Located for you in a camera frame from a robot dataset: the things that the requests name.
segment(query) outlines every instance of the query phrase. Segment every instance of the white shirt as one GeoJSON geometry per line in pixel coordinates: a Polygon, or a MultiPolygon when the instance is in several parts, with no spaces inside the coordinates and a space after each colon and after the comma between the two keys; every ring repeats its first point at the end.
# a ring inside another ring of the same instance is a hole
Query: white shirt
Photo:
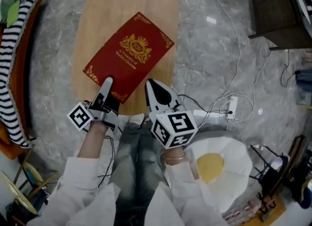
{"type": "MultiPolygon", "coordinates": [[[[120,189],[98,189],[99,159],[70,157],[42,216],[28,226],[113,226],[120,189]]],[[[171,188],[160,182],[148,206],[147,226],[227,226],[207,185],[195,180],[189,162],[167,166],[171,188]]]]}

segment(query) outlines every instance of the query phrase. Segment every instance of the jeans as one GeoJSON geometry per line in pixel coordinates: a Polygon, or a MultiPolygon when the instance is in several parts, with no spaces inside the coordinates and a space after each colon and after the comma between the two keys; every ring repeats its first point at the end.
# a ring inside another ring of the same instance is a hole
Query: jeans
{"type": "Polygon", "coordinates": [[[147,207],[160,181],[166,183],[159,144],[149,127],[128,123],[121,135],[110,183],[121,192],[114,226],[143,226],[147,207]]]}

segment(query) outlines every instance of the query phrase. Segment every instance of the wooden table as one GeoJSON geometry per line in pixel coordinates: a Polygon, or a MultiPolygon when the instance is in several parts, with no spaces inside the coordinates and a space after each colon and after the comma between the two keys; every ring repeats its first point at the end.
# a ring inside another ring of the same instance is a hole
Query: wooden table
{"type": "MultiPolygon", "coordinates": [[[[100,89],[100,86],[82,70],[113,33],[138,11],[176,42],[179,0],[87,0],[76,34],[72,66],[72,83],[81,101],[92,101],[100,89]]],[[[147,78],[155,78],[170,85],[175,50],[173,47],[147,78]]],[[[120,114],[134,115],[148,111],[145,101],[145,81],[146,79],[125,104],[120,106],[120,114]]]]}

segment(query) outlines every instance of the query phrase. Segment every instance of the white cable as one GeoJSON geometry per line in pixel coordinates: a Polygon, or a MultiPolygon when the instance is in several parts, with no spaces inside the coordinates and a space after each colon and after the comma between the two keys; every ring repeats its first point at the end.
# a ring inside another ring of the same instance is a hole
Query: white cable
{"type": "Polygon", "coordinates": [[[225,117],[225,118],[227,119],[228,123],[230,123],[230,124],[237,123],[237,122],[242,122],[242,121],[245,121],[245,120],[247,120],[248,118],[250,118],[250,120],[249,120],[249,122],[248,122],[248,125],[243,129],[243,130],[245,130],[245,129],[249,126],[249,124],[250,124],[250,122],[251,122],[251,119],[252,119],[253,112],[254,112],[254,105],[255,105],[254,87],[255,87],[255,85],[256,85],[256,83],[257,83],[257,81],[258,81],[259,74],[260,74],[260,72],[263,70],[264,66],[266,65],[267,59],[268,59],[268,57],[270,56],[271,53],[270,53],[268,56],[266,56],[265,47],[264,47],[264,46],[261,46],[261,47],[259,48],[259,52],[258,52],[258,53],[259,53],[260,59],[266,59],[266,60],[265,60],[265,62],[263,63],[263,66],[261,67],[261,69],[260,69],[260,70],[257,72],[257,74],[256,74],[256,79],[255,79],[255,81],[254,81],[254,83],[253,83],[253,87],[252,87],[252,94],[253,94],[253,101],[252,101],[252,102],[251,102],[251,100],[249,99],[249,97],[246,96],[246,95],[237,94],[237,93],[233,93],[233,92],[228,94],[228,92],[229,92],[229,90],[230,90],[230,88],[231,88],[231,86],[232,86],[234,80],[236,79],[236,77],[237,77],[237,75],[238,75],[238,71],[239,71],[239,62],[240,62],[240,59],[241,59],[240,40],[239,40],[238,32],[236,31],[236,29],[235,29],[235,27],[234,27],[234,24],[233,24],[233,21],[232,21],[231,17],[228,15],[228,13],[226,12],[226,10],[224,9],[222,3],[221,3],[219,0],[215,0],[215,1],[218,2],[218,4],[220,5],[220,7],[222,8],[223,12],[224,12],[224,13],[226,14],[226,16],[229,18],[229,20],[230,20],[230,22],[231,22],[231,26],[232,26],[234,32],[235,32],[236,35],[237,35],[237,42],[238,42],[238,49],[239,49],[239,57],[238,57],[238,60],[237,60],[237,65],[236,65],[236,73],[235,73],[235,75],[234,75],[232,81],[230,82],[230,85],[228,86],[226,92],[225,92],[220,98],[216,99],[216,100],[211,104],[211,106],[210,106],[209,109],[207,110],[208,113],[207,113],[206,116],[204,117],[204,119],[203,119],[203,121],[201,122],[201,124],[198,126],[198,129],[200,129],[200,128],[206,123],[206,121],[208,120],[208,118],[209,118],[209,116],[210,116],[210,114],[211,114],[211,111],[214,109],[216,103],[218,103],[219,101],[221,101],[221,100],[227,98],[228,96],[230,96],[230,95],[232,95],[232,94],[235,94],[235,95],[238,95],[238,96],[246,97],[246,98],[248,99],[248,101],[250,102],[251,106],[252,106],[252,111],[250,112],[250,114],[249,114],[246,118],[241,119],[241,120],[236,120],[236,121],[230,121],[230,120],[229,120],[226,116],[224,116],[223,114],[222,114],[222,116],[225,117]],[[265,57],[261,57],[261,55],[260,55],[260,51],[261,51],[262,48],[264,49],[265,57]]]}
{"type": "Polygon", "coordinates": [[[231,101],[228,100],[227,102],[225,102],[221,107],[219,107],[219,110],[221,110],[226,104],[230,103],[231,101]]]}

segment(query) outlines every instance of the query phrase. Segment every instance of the green cloth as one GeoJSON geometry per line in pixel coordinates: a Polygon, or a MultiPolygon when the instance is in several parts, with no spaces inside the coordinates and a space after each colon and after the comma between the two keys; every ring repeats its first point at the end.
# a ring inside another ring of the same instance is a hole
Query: green cloth
{"type": "Polygon", "coordinates": [[[19,18],[19,9],[20,9],[20,0],[17,0],[8,11],[8,19],[6,23],[6,27],[10,27],[14,22],[16,22],[19,18]]]}
{"type": "Polygon", "coordinates": [[[2,0],[0,4],[0,23],[6,23],[9,8],[15,3],[15,0],[2,0]]]}

